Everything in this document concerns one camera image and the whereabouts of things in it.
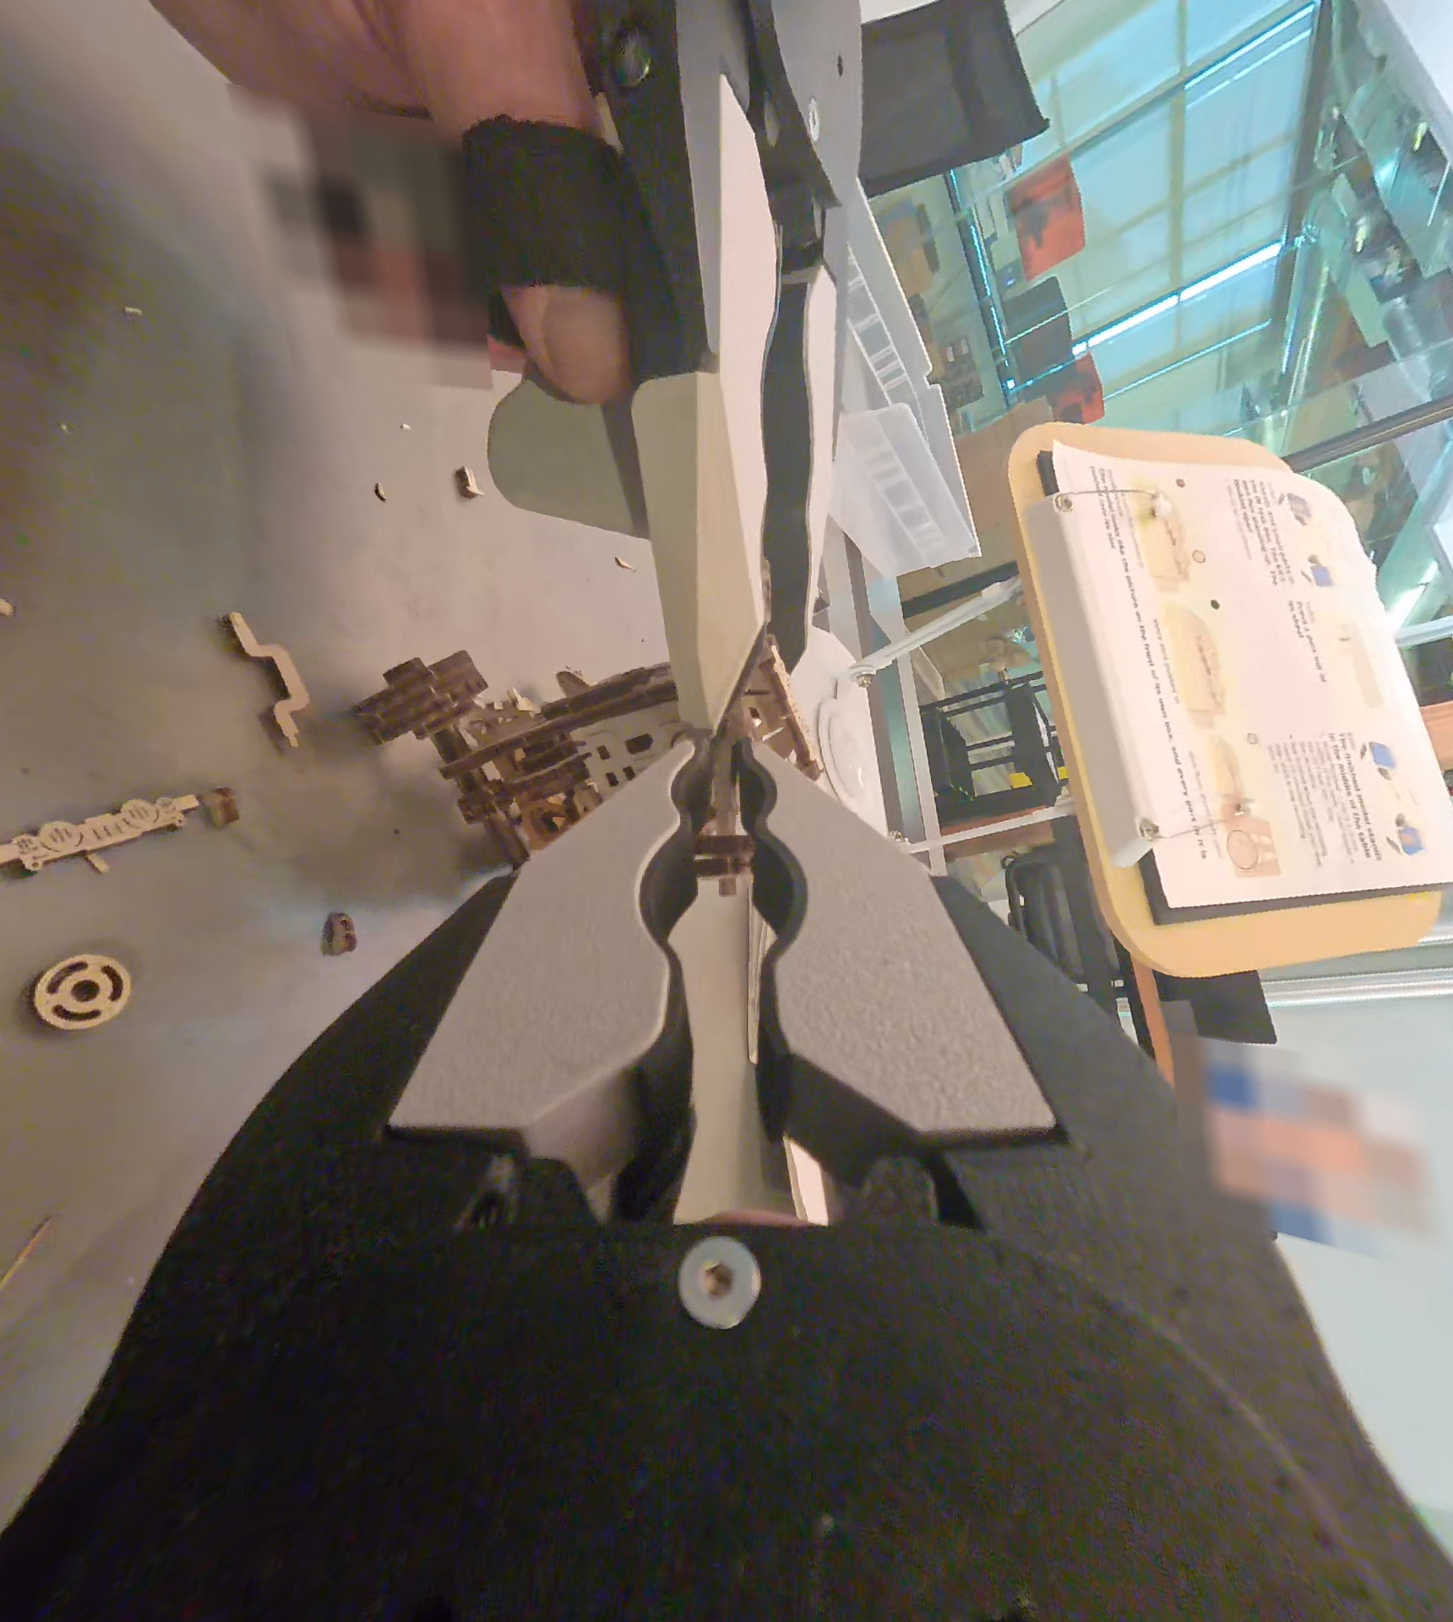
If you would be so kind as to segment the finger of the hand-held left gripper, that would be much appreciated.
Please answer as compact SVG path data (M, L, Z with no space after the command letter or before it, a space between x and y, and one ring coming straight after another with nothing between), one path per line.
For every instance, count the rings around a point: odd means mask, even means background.
M767 637L782 662L804 660L811 638L835 479L842 316L825 228L823 211L776 220L776 296L761 382L761 563Z
M763 384L778 230L757 135L726 76L704 108L718 152L702 195L720 207L720 250L704 273L718 294L716 364L644 384L632 427L677 709L687 728L714 734L765 627Z

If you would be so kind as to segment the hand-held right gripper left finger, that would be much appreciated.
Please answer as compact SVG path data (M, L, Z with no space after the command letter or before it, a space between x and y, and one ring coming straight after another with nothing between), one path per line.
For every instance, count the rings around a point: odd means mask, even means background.
M697 901L697 745L677 742L514 878L389 1127L555 1160L584 1187L687 1156L693 1041L671 944Z

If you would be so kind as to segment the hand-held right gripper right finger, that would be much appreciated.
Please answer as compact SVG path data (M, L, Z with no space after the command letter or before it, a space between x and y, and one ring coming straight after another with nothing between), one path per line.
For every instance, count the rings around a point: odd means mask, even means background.
M757 1094L805 1152L1045 1140L1058 1121L928 872L790 763L743 744Z

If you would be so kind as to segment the wooden wheel axle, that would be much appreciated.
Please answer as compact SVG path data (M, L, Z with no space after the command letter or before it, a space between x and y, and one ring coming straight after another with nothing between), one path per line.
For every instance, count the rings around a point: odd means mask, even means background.
M739 745L741 734L733 728L704 744L683 796L695 835L695 878L714 882L722 897L739 895L753 880L755 841L741 802Z

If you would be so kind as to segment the wooden buggy model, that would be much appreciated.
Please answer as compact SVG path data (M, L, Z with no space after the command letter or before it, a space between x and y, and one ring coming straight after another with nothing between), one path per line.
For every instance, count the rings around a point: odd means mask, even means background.
M378 745L428 742L465 823L483 825L514 868L615 800L685 738L669 664L590 681L560 670L545 705L508 689L486 701L471 654L409 660L352 714ZM817 742L798 710L778 646L763 638L732 728L819 780Z

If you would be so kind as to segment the person's left hand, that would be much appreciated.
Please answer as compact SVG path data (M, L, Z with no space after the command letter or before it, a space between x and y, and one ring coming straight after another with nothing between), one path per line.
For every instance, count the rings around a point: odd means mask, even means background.
M430 121L453 139L494 335L574 403L630 393L621 294L636 228L597 115L578 4L154 8L241 90Z

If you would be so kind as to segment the clear plastic organiser box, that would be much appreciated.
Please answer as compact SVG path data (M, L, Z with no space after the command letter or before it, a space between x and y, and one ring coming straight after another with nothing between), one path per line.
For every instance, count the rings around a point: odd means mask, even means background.
M831 520L891 578L981 555L951 415L868 199L842 207Z

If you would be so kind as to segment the wooden S-shaped piece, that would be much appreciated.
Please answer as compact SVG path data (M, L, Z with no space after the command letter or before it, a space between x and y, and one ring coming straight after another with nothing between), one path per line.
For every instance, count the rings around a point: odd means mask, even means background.
M311 695L294 656L282 644L261 640L241 613L230 611L222 619L239 654L261 666L271 679L267 709L271 736L288 749L300 749L304 744L300 718L309 710Z

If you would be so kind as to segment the toothed wooden bar piece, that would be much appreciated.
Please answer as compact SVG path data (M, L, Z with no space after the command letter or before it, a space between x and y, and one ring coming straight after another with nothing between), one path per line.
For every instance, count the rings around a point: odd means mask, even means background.
M204 810L202 798L134 798L123 806L74 821L49 821L0 845L0 870L20 868L37 876L66 862L88 862L97 874L107 872L105 852L152 835L181 831L191 814Z

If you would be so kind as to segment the instruction sheet display board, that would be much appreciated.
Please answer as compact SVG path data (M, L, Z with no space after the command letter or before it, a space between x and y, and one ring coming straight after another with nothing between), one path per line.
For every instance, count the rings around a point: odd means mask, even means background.
M1008 477L1111 934L1185 979L1422 944L1453 800L1336 497L1257 444L1078 425Z

